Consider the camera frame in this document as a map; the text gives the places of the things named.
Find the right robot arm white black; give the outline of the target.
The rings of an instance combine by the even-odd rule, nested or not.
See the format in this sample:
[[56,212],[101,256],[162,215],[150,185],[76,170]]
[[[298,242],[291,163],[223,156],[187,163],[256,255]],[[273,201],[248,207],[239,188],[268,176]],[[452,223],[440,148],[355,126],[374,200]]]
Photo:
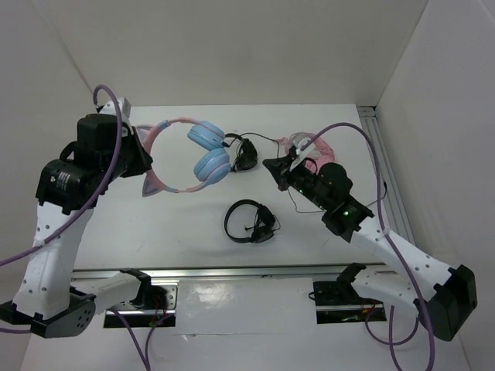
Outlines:
[[376,298],[408,309],[418,320],[427,320],[433,335],[452,340],[477,306],[476,280],[466,266],[457,268],[436,260],[380,224],[374,213],[350,194],[353,186],[342,165],[327,163],[315,174],[292,158],[265,159],[278,189],[301,193],[323,211],[322,222],[334,235],[361,247],[398,274],[387,279],[362,264],[351,264],[340,278],[337,293],[346,303],[360,297]]

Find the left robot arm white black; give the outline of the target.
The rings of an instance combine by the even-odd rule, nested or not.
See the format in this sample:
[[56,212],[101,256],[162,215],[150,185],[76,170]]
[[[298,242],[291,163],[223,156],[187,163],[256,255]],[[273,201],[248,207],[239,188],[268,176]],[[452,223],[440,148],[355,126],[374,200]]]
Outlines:
[[145,173],[152,159],[126,114],[88,114],[77,139],[43,168],[36,190],[37,225],[29,262],[1,319],[45,339],[80,335],[92,318],[121,303],[167,306],[167,292],[146,273],[121,269],[88,291],[70,283],[77,252],[97,200],[111,182]]

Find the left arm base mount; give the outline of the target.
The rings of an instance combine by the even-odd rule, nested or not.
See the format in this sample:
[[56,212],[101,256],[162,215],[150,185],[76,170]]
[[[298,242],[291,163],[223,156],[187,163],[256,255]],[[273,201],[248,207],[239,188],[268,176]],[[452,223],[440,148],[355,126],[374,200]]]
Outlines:
[[134,328],[174,327],[178,303],[179,282],[153,278],[145,297],[137,299],[138,293],[126,288],[118,294],[117,301],[104,313],[104,328],[124,328],[122,320],[112,312],[118,312]]

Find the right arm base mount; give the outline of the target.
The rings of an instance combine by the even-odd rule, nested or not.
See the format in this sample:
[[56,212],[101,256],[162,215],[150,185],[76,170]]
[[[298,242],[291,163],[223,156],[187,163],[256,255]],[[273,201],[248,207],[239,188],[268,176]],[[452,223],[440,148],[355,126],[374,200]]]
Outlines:
[[339,281],[314,281],[308,297],[316,306],[318,325],[387,321],[381,301],[362,298]]

